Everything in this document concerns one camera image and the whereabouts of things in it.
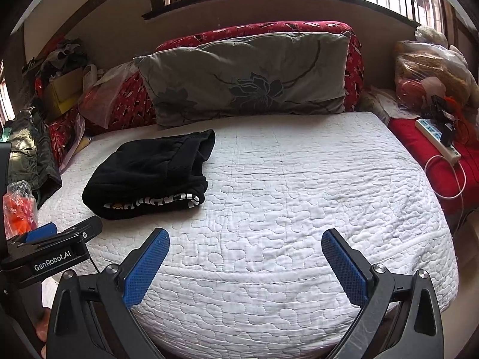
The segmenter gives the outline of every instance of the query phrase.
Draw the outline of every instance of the yellow box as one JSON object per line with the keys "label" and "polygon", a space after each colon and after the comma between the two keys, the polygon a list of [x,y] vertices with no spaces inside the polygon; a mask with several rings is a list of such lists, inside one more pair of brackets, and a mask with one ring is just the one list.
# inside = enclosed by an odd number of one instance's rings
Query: yellow box
{"label": "yellow box", "polygon": [[83,93],[83,69],[79,67],[55,78],[43,93],[43,102],[51,121],[72,108]]}

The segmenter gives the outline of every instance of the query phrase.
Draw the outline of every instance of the metal screw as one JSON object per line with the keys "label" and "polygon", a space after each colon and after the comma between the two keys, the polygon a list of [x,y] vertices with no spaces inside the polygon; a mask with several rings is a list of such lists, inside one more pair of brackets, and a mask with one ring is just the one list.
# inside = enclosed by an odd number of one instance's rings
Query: metal screw
{"label": "metal screw", "polygon": [[418,275],[424,279],[429,278],[429,273],[426,270],[419,270]]}
{"label": "metal screw", "polygon": [[114,274],[118,271],[118,269],[119,269],[119,266],[116,265],[115,263],[112,263],[111,265],[106,266],[105,271],[108,274]]}
{"label": "metal screw", "polygon": [[63,273],[63,278],[65,279],[70,279],[75,275],[75,271],[73,270],[67,270],[66,272]]}
{"label": "metal screw", "polygon": [[382,265],[381,263],[376,263],[373,266],[373,269],[374,269],[375,272],[377,272],[379,274],[382,274],[382,273],[386,272],[386,267],[384,265]]}

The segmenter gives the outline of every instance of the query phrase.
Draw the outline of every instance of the white cable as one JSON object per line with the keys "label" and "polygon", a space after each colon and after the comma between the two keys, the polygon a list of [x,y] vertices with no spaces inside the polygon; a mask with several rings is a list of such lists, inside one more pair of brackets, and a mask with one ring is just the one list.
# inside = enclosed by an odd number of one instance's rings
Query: white cable
{"label": "white cable", "polygon": [[434,189],[434,193],[436,193],[436,195],[439,197],[439,198],[442,198],[443,200],[454,200],[458,197],[461,197],[461,215],[459,216],[459,221],[457,222],[457,227],[456,227],[456,230],[454,231],[453,234],[455,234],[457,232],[457,230],[459,229],[459,225],[461,224],[461,219],[462,219],[462,215],[464,214],[464,199],[462,197],[462,192],[464,191],[464,189],[466,188],[466,172],[464,171],[464,168],[462,167],[461,163],[458,162],[459,164],[459,167],[461,168],[462,170],[462,175],[464,176],[464,185],[463,187],[461,188],[461,186],[459,185],[459,180],[457,179],[457,174],[456,174],[456,170],[454,170],[454,167],[452,166],[452,164],[446,159],[444,158],[442,155],[434,155],[434,156],[431,156],[429,158],[429,160],[426,162],[426,166],[424,166],[424,172],[427,174],[427,169],[429,167],[429,164],[431,163],[431,161],[434,159],[434,158],[442,158],[444,159],[445,161],[447,161],[447,163],[449,163],[449,166],[451,166],[451,169],[452,169],[452,172],[454,173],[454,178],[456,179],[456,183],[457,183],[457,188],[459,189],[459,193],[456,194],[455,196],[452,196],[452,197],[446,197],[446,196],[442,196],[441,194],[439,194],[438,192],[436,192]]}

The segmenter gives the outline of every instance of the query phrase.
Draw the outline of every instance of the white quilt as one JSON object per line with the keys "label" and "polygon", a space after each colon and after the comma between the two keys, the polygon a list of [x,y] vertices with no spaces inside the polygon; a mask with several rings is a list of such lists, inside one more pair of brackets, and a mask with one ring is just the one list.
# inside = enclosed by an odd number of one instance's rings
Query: white quilt
{"label": "white quilt", "polygon": [[[81,194],[94,169],[136,139],[213,128],[205,203],[106,221],[89,242],[99,267],[120,263],[155,227],[170,251],[136,315],[155,343],[185,358],[309,358],[339,341],[358,313],[321,251],[337,228],[370,263],[430,272],[439,305],[457,294],[449,228],[420,166],[367,112],[256,116],[108,133],[72,160],[40,209],[59,229],[92,212]],[[93,273],[90,263],[76,269]]]}

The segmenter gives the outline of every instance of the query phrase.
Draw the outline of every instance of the folded black sweatshirt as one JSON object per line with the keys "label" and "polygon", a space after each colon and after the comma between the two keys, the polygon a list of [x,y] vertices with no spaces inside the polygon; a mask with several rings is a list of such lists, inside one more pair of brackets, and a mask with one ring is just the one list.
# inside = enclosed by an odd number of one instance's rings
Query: folded black sweatshirt
{"label": "folded black sweatshirt", "polygon": [[97,167],[83,202],[109,220],[202,204],[203,162],[214,145],[213,130],[125,143]]}

